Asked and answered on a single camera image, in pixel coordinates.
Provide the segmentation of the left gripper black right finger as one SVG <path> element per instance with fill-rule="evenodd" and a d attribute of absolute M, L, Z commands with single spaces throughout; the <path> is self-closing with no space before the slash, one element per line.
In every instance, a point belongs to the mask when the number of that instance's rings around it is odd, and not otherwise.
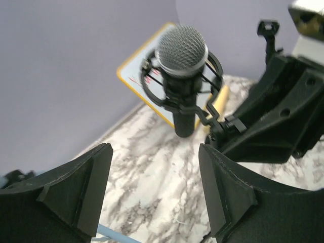
<path fill-rule="evenodd" d="M 201 144 L 199 169 L 217 242 L 323 242 L 323 190 L 278 183 Z"/>

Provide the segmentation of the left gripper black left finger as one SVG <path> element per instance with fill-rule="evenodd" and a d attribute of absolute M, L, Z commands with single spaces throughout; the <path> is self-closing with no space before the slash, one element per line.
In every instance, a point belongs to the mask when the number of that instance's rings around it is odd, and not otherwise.
<path fill-rule="evenodd" d="M 97 234 L 113 149 L 102 143 L 41 174 L 1 176 L 1 242 L 90 242 Z"/>

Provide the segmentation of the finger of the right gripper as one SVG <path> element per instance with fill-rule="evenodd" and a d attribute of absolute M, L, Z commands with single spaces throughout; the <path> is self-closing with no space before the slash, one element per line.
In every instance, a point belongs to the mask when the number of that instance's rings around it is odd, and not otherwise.
<path fill-rule="evenodd" d="M 323 135 L 323 65 L 274 56 L 246 100 L 205 143 L 235 162 L 283 164 Z"/>

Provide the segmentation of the light blue music stand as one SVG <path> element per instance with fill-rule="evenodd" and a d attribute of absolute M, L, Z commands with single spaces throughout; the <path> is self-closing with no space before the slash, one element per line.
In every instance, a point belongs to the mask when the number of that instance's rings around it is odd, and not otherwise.
<path fill-rule="evenodd" d="M 97 233 L 101 235 L 101 237 L 93 237 L 91 242 L 104 242 L 107 240 L 114 240 L 116 242 L 124 243 L 140 243 L 139 241 L 130 238 L 129 236 L 123 235 L 119 232 L 116 232 L 102 224 L 98 225 Z"/>

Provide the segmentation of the cream toy microphone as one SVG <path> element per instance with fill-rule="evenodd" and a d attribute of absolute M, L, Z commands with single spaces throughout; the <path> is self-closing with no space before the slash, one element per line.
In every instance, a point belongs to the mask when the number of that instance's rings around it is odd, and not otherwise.
<path fill-rule="evenodd" d="M 216 111 L 219 114 L 218 121 L 223 119 L 223 113 L 224 113 L 224 110 L 225 110 L 225 107 L 226 107 L 226 104 L 227 104 L 227 101 L 228 101 L 229 93 L 230 93 L 229 86 L 228 85 L 223 85 L 220 92 L 218 93 L 217 99 L 215 101 L 213 101 L 213 103 L 212 103 L 213 107 L 216 109 Z M 208 98 L 207 98 L 207 101 L 210 100 L 212 98 L 212 96 L 213 95 L 210 93 Z M 207 102 L 206 102 L 206 105 L 204 107 L 204 111 L 206 111 L 207 114 L 208 114 L 207 119 L 212 118 L 210 112 L 207 111 Z M 209 132 L 209 130 L 210 130 L 210 126 L 209 125 L 205 126 L 204 131 L 207 133 L 207 132 Z"/>

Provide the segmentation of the black round-base mic stand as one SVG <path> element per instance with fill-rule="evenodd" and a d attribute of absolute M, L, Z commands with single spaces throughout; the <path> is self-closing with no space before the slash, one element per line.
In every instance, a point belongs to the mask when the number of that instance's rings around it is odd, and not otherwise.
<path fill-rule="evenodd" d="M 268 65 L 269 60 L 274 54 L 280 54 L 283 52 L 283 48 L 275 48 L 275 36 L 279 31 L 280 24 L 274 20 L 261 20 L 257 28 L 257 35 L 265 38 L 266 41 L 266 56 L 265 63 Z"/>

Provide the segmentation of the black studio microphone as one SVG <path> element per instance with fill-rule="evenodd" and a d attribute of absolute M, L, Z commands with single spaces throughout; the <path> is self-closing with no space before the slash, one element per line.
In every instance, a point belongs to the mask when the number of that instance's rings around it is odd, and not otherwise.
<path fill-rule="evenodd" d="M 186 43 L 186 33 L 168 32 L 160 39 L 155 51 L 151 52 L 142 62 L 141 83 L 148 98 L 159 107 L 173 114 L 175 133 L 186 138 L 193 134 L 195 118 L 199 117 L 204 126 L 210 126 L 213 138 L 225 138 L 234 134 L 243 133 L 247 128 L 237 118 L 228 117 L 224 122 L 219 122 L 219 114 L 213 107 L 213 101 L 223 87 L 223 69 L 218 59 L 208 50 L 205 40 Z M 204 75 L 205 65 L 213 72 L 212 81 Z M 157 69 L 163 77 L 165 99 L 155 96 L 147 87 L 144 78 L 151 69 Z M 207 101 L 207 111 L 212 118 L 207 119 L 207 112 L 196 104 L 198 93 L 201 92 L 202 82 L 211 85 L 210 93 L 213 95 Z"/>

